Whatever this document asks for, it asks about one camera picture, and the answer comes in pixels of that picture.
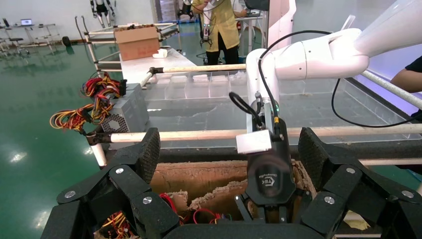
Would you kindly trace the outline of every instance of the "black pants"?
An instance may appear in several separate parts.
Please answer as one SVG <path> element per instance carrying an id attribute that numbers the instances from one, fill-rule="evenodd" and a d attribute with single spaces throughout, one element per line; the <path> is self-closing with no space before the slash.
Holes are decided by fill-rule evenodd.
<path id="1" fill-rule="evenodd" d="M 218 64 L 218 58 L 220 57 L 220 51 L 223 50 L 224 58 L 226 64 L 238 64 L 239 63 L 239 53 L 237 52 L 237 47 L 232 47 L 226 49 L 223 38 L 220 33 L 218 33 L 218 51 L 216 52 L 207 52 L 208 65 Z"/>

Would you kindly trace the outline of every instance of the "chair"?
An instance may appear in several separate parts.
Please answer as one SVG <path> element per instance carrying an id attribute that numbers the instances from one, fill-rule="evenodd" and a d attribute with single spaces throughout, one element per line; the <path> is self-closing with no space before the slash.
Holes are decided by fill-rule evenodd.
<path id="1" fill-rule="evenodd" d="M 9 41 L 11 41 L 11 42 L 15 41 L 16 42 L 15 46 L 16 46 L 16 53 L 17 54 L 22 55 L 22 51 L 25 51 L 26 54 L 29 54 L 29 51 L 22 48 L 20 43 L 19 43 L 19 41 L 23 41 L 23 38 L 9 38 Z"/>

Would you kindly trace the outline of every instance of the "person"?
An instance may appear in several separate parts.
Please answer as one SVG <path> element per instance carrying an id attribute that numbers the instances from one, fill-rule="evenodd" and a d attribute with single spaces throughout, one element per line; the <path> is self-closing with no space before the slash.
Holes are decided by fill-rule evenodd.
<path id="1" fill-rule="evenodd" d="M 391 83 L 409 93 L 422 91 L 422 56 L 406 66 L 396 74 Z M 422 120 L 422 111 L 418 110 L 412 117 L 420 115 L 417 120 Z"/>
<path id="2" fill-rule="evenodd" d="M 204 8 L 210 0 L 194 0 L 192 11 L 201 15 L 204 22 Z M 226 64 L 238 64 L 239 34 L 237 32 L 235 17 L 245 17 L 246 11 L 234 12 L 230 0 L 215 1 L 214 9 L 211 10 L 210 42 L 204 43 L 209 65 L 217 65 L 220 51 L 224 52 Z"/>

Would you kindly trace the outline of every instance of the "cardboard box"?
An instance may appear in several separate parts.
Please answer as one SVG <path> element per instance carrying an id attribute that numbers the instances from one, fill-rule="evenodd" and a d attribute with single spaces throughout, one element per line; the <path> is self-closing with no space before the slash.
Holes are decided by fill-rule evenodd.
<path id="1" fill-rule="evenodd" d="M 155 27 L 145 27 L 114 33 L 122 61 L 150 57 L 160 49 Z"/>

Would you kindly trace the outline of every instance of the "humanoid robot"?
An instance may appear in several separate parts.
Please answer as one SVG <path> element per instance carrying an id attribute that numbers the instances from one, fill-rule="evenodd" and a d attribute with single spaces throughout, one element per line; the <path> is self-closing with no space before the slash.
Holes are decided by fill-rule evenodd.
<path id="1" fill-rule="evenodd" d="M 97 18 L 98 21 L 101 24 L 101 27 L 105 28 L 104 26 L 104 22 L 103 22 L 103 13 L 105 15 L 105 19 L 107 20 L 107 25 L 111 26 L 110 23 L 110 15 L 108 14 L 108 9 L 106 7 L 106 5 L 104 4 L 104 0 L 90 0 L 91 1 L 91 10 L 93 12 L 93 16 L 94 18 Z M 113 7 L 111 6 L 110 0 L 106 0 L 107 1 L 107 5 L 111 10 L 111 15 L 113 17 L 116 16 L 116 14 L 114 13 Z"/>

